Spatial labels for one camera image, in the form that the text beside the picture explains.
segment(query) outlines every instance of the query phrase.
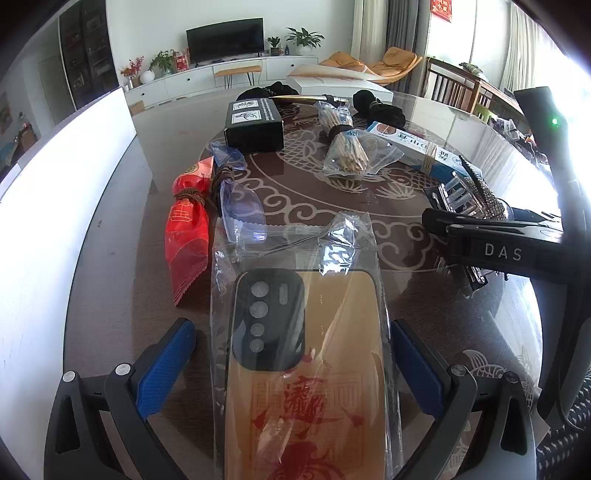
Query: television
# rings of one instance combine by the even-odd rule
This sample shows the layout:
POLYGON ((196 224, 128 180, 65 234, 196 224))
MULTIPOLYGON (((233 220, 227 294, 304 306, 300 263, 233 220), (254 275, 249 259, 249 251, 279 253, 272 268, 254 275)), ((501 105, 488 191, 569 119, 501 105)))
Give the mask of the television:
POLYGON ((265 51, 262 18, 234 20, 187 30, 191 62, 265 51))

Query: plastic bag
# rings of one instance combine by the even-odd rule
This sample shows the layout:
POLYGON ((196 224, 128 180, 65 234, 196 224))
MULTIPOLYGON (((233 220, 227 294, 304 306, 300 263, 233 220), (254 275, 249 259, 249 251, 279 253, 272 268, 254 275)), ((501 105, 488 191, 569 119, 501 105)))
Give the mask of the plastic bag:
POLYGON ((383 138, 353 128, 347 107, 336 108, 318 102, 318 116, 330 147, 324 160, 326 176, 362 177, 375 175, 385 166, 399 160, 404 153, 383 138))
MULTIPOLYGON (((212 142, 209 150, 218 168, 229 166, 233 170, 246 170, 244 155, 236 148, 212 142)), ((246 244, 265 240, 265 213, 253 190, 231 179, 222 180, 219 198, 226 235, 231 242, 244 248, 246 244)))
POLYGON ((166 221, 164 250, 175 305, 207 268, 209 218, 203 198, 209 191, 212 169, 213 158, 206 158, 179 175, 173 183, 173 195, 177 200, 166 221))
POLYGON ((268 226, 251 247, 239 253, 218 222, 217 477, 392 478, 400 412, 369 215, 268 226))

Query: bundle of wooden sticks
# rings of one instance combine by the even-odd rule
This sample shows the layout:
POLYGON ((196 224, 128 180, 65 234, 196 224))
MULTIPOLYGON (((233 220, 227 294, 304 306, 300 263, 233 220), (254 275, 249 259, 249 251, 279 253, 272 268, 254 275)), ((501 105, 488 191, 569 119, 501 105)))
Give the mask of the bundle of wooden sticks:
MULTIPOLYGON (((326 102, 318 102, 316 105, 320 125, 327 135, 337 125, 353 126, 353 119, 347 107, 335 108, 326 102)), ((368 168, 368 156, 354 131, 337 134, 330 145, 329 155, 344 173, 363 174, 368 168)))

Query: red plastic bag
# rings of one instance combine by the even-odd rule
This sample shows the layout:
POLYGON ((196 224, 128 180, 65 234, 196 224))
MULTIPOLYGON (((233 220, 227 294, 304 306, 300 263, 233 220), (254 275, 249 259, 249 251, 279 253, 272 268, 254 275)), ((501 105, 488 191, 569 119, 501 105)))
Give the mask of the red plastic bag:
POLYGON ((203 206, 211 183, 213 157, 195 164, 173 183, 177 201, 166 222, 165 254, 174 304, 207 268, 209 218, 203 206))
POLYGON ((189 69, 187 58, 182 53, 178 51, 174 52, 174 60, 177 66, 177 72, 184 72, 185 70, 189 69))

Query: potted plant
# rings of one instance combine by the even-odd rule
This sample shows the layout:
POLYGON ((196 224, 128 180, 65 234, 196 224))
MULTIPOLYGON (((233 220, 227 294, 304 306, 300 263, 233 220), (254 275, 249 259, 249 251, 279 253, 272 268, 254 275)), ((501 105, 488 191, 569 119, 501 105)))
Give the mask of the potted plant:
POLYGON ((129 66, 126 66, 125 68, 123 68, 119 71, 119 73, 121 75, 123 75, 125 78, 128 79, 129 88, 139 86, 138 73, 142 68, 143 62, 144 62, 143 57, 137 57, 135 59, 135 61, 134 60, 129 61, 129 66))
POLYGON ((150 63, 150 70, 156 66, 160 69, 162 77, 170 75, 173 72, 173 53, 174 50, 158 52, 158 55, 156 55, 152 60, 152 63, 150 63))
POLYGON ((277 57, 279 55, 279 43, 281 42, 281 38, 279 37, 269 37, 267 41, 271 44, 271 56, 277 57))
POLYGON ((295 28, 288 28, 291 31, 291 35, 287 37, 289 41, 295 41, 295 46, 298 50, 298 54, 302 56, 308 56, 312 54, 312 48, 320 47, 320 41, 324 40, 322 35, 318 32, 308 32, 305 28, 298 32, 295 28))

